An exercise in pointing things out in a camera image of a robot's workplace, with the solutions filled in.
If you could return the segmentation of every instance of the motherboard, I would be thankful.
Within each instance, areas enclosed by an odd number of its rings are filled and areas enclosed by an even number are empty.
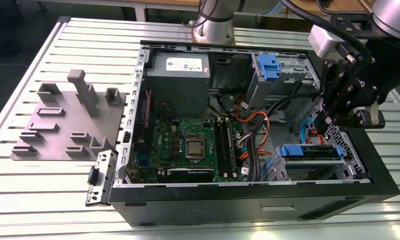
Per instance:
[[[157,118],[149,150],[135,153],[130,176],[139,183],[239,182],[239,134],[239,124],[229,119]]]

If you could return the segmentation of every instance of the white table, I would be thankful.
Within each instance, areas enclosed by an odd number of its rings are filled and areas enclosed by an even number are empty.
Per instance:
[[[41,83],[53,82],[61,90],[71,90],[71,84],[65,83],[66,72],[75,68],[86,72],[85,80],[95,91],[115,87],[129,94],[139,40],[190,42],[190,30],[177,24],[81,18],[55,24],[0,114],[0,236],[111,240],[400,239],[400,196],[325,220],[131,228],[111,207],[85,207],[93,161],[9,159],[35,108]],[[237,28],[234,41],[239,46],[310,50],[305,33]],[[367,130],[367,135],[400,188],[400,96],[394,91],[380,108],[386,127]]]

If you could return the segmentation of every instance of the floor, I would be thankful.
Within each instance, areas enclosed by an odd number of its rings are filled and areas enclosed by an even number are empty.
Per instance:
[[[47,10],[41,12],[34,1],[21,1],[19,12],[23,17],[23,25],[13,30],[21,43],[21,52],[11,57],[0,57],[0,111],[25,73],[25,66],[30,64],[59,16],[109,20],[134,19],[130,9],[115,6],[49,2],[46,8]],[[189,11],[147,10],[150,22],[186,23],[195,17],[197,13]],[[233,22],[234,26],[239,28],[257,27],[254,16],[235,15]]]

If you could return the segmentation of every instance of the cpu socket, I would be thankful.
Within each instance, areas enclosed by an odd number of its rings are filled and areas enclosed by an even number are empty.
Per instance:
[[[199,136],[185,137],[185,158],[197,164],[205,159],[205,139]]]

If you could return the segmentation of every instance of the open computer tower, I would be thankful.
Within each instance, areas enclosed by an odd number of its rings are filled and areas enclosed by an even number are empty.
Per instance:
[[[131,226],[325,219],[400,194],[362,129],[310,122],[319,98],[307,51],[142,42],[129,119],[115,150],[98,154],[86,206],[111,205]]]

